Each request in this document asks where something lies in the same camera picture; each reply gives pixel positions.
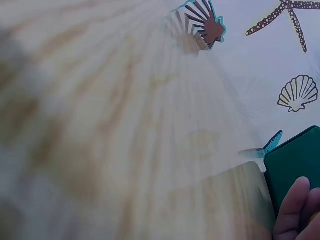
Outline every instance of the green phone case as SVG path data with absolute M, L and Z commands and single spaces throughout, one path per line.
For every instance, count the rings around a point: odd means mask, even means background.
M 291 186 L 299 177 L 320 187 L 320 128 L 312 126 L 265 155 L 265 179 L 275 215 Z

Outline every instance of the white scallop shell print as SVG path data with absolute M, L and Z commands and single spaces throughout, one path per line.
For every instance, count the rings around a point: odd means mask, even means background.
M 318 99 L 317 84 L 308 75 L 299 75 L 282 88 L 278 105 L 288 109 L 288 112 L 298 112 L 306 109 L 306 105 Z

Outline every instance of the ocean themed pattern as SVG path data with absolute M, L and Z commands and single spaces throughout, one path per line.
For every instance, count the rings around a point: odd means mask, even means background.
M 307 52 L 307 45 L 305 41 L 305 36 L 300 26 L 300 22 L 298 20 L 297 15 L 294 12 L 294 9 L 302 9 L 302 10 L 320 10 L 320 2 L 314 1 L 291 1 L 291 0 L 279 0 L 280 5 L 271 13 L 268 17 L 264 18 L 262 21 L 258 22 L 257 25 L 251 27 L 246 33 L 246 36 L 250 36 L 261 29 L 264 29 L 266 26 L 271 24 L 277 17 L 282 14 L 284 10 L 288 11 L 290 19 L 294 25 L 296 33 L 300 39 L 300 44 L 302 46 L 303 51 Z
M 249 159 L 263 159 L 265 155 L 269 152 L 271 152 L 273 149 L 277 147 L 279 144 L 282 136 L 283 136 L 283 131 L 280 130 L 274 135 L 270 141 L 264 146 L 264 148 L 252 148 L 252 149 L 247 149 L 240 151 L 238 154 L 239 156 L 246 157 Z
M 165 18 L 166 33 L 177 40 L 187 54 L 212 50 L 223 43 L 227 28 L 222 16 L 216 17 L 210 0 L 191 0 L 171 11 Z
M 277 104 L 289 108 L 288 112 L 306 109 L 306 105 L 318 99 L 316 82 L 308 75 L 299 75 L 282 88 Z

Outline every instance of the green object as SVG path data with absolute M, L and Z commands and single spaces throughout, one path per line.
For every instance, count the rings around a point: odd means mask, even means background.
M 312 126 L 278 146 L 264 157 L 265 179 L 275 215 L 291 186 L 307 177 L 310 188 L 320 187 L 320 128 Z

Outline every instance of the brown scallop shell print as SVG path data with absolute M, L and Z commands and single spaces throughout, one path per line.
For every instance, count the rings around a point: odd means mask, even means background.
M 223 17 L 216 17 L 210 0 L 192 0 L 171 11 L 164 26 L 186 54 L 198 54 L 212 50 L 215 42 L 224 42 L 227 29 L 223 21 Z

